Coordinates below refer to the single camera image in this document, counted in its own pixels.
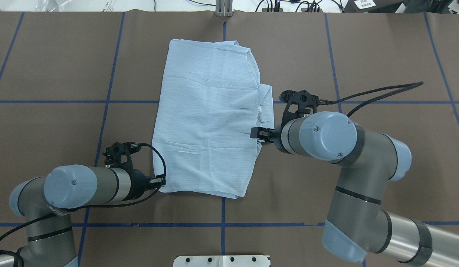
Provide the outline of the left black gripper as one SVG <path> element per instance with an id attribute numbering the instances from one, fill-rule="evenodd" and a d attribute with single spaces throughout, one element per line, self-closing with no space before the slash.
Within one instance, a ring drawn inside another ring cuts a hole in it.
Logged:
<path id="1" fill-rule="evenodd" d="M 149 147 L 163 164 L 163 173 L 154 177 L 146 176 L 133 167 L 131 155 L 142 147 Z M 104 165 L 116 175 L 118 186 L 113 201 L 133 201 L 143 196 L 145 191 L 159 190 L 166 185 L 166 165 L 162 155 L 148 143 L 125 142 L 114 143 L 103 152 Z"/>

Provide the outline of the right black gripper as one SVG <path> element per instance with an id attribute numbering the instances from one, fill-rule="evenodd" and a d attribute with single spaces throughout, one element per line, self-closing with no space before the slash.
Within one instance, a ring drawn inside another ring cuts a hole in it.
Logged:
<path id="1" fill-rule="evenodd" d="M 312 95 L 306 90 L 297 92 L 285 90 L 280 94 L 279 100 L 286 104 L 280 125 L 275 129 L 252 127 L 250 138 L 270 140 L 271 143 L 275 144 L 276 140 L 280 139 L 282 129 L 287 123 L 311 113 L 316 113 L 319 106 L 319 97 Z"/>

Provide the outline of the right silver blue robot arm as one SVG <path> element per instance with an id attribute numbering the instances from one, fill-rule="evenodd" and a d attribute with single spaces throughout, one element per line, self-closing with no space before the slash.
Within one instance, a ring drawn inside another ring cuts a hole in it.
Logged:
<path id="1" fill-rule="evenodd" d="M 389 181 L 399 181 L 412 164 L 409 147 L 374 132 L 305 90 L 286 90 L 281 124 L 253 127 L 250 137 L 273 143 L 283 153 L 309 156 L 341 168 L 322 234 L 323 247 L 345 261 L 361 263 L 368 253 L 411 267 L 459 267 L 459 235 L 381 209 Z"/>

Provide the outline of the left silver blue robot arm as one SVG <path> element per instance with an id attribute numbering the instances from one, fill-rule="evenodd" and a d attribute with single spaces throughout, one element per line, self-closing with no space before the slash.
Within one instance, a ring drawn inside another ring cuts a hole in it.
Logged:
<path id="1" fill-rule="evenodd" d="M 133 167 L 131 155 L 143 147 L 159 157 L 161 174 L 146 176 Z M 14 188 L 9 206 L 26 221 L 0 236 L 0 267 L 78 267 L 73 212 L 136 205 L 165 185 L 165 160 L 151 144 L 115 143 L 103 155 L 104 167 L 59 166 Z"/>

